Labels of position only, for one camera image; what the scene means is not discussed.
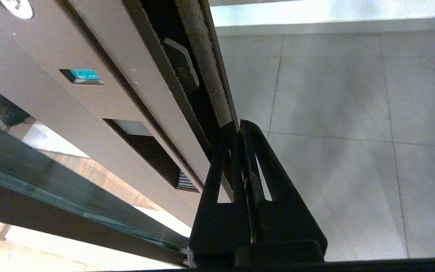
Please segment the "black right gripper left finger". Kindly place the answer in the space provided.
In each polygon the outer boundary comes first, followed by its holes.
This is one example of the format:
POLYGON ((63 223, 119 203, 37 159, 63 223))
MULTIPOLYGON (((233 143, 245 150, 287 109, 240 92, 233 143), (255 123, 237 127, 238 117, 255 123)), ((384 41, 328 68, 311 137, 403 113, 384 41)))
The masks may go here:
POLYGON ((236 250, 250 243, 248 206, 234 122, 221 129, 188 243, 190 265, 234 265, 236 250), (231 167, 233 201, 219 203, 225 165, 231 167))

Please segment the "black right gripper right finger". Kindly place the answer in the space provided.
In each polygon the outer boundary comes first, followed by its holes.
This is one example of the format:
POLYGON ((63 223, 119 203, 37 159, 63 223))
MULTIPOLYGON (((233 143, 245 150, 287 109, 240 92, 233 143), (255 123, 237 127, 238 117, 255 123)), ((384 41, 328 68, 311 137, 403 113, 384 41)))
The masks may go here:
POLYGON ((259 126, 242 119, 252 237, 259 243, 328 241, 259 126))

